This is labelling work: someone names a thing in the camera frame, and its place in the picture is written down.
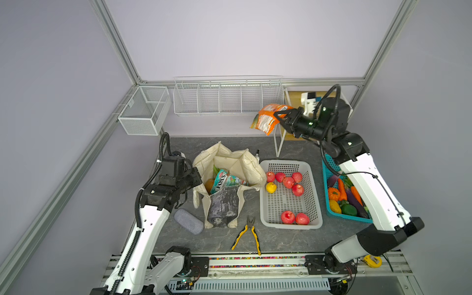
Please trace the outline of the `cream canvas tote bag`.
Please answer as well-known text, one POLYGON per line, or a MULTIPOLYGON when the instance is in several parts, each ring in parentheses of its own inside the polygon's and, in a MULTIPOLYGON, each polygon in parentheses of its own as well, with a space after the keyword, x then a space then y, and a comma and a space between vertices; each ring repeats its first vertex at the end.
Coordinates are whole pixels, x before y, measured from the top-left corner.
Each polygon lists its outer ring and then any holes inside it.
POLYGON ((193 189, 193 203, 195 208, 203 208, 206 229, 237 227, 244 192, 266 185, 266 173, 256 156, 248 149, 231 151, 221 142, 202 151, 192 166, 202 179, 193 189))

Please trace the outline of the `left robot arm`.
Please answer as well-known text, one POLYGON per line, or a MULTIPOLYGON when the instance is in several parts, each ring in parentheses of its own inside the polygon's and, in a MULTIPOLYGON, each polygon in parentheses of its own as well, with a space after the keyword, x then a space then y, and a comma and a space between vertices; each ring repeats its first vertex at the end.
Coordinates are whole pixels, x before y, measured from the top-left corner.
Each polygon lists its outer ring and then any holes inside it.
POLYGON ((118 264, 102 287, 93 295, 158 295, 177 274, 191 272, 191 252, 186 247, 171 247, 151 270, 152 252, 172 210, 202 184, 198 169, 189 159, 170 150, 170 135, 159 142, 156 169, 140 188, 135 199, 135 225, 118 264))

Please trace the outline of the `brown potato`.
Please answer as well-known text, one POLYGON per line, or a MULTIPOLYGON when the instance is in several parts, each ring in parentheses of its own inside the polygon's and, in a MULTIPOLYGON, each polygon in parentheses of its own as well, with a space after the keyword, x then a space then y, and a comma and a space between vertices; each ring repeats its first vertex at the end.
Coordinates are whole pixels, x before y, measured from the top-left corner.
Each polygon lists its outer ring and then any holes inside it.
POLYGON ((205 182, 205 184, 204 184, 205 189, 206 189, 208 195, 212 195, 211 190, 212 190, 212 188, 213 188, 214 182, 215 182, 215 180, 214 180, 213 178, 210 178, 210 179, 208 179, 208 180, 205 182))

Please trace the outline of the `teal snack bag top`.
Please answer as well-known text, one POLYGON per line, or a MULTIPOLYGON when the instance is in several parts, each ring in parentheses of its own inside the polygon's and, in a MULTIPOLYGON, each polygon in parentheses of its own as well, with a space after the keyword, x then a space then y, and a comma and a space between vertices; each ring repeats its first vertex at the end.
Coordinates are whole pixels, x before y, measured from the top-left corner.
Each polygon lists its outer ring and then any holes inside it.
POLYGON ((220 191, 225 187, 247 185, 248 182, 238 178, 234 175, 231 175, 229 172, 221 169, 217 172, 213 188, 211 190, 212 194, 220 191))

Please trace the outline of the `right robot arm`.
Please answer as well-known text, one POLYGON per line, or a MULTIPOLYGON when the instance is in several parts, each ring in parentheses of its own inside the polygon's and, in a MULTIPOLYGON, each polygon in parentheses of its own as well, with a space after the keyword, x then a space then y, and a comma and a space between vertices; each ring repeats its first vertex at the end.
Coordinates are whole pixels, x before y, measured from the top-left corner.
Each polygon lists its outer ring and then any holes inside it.
POLYGON ((349 112, 344 101, 327 97, 317 104, 314 118, 305 116, 303 108, 274 114, 295 137, 316 140, 321 155, 329 155, 339 167, 333 173, 347 176, 369 209, 372 225, 325 251, 323 267, 332 274, 354 259, 380 256, 396 248, 425 227, 423 220, 413 217, 394 196, 362 137, 347 131, 349 112))

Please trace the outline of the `orange snack bag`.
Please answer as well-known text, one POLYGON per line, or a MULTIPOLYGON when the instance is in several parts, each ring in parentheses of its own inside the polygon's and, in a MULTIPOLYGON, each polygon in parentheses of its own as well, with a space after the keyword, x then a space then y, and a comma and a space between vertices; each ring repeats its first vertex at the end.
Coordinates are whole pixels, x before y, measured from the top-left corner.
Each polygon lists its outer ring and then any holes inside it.
POLYGON ((285 104, 268 104, 262 110, 260 110, 254 117, 250 128, 264 132, 266 135, 270 135, 279 120, 276 118, 275 113, 279 111, 290 110, 293 107, 285 104))

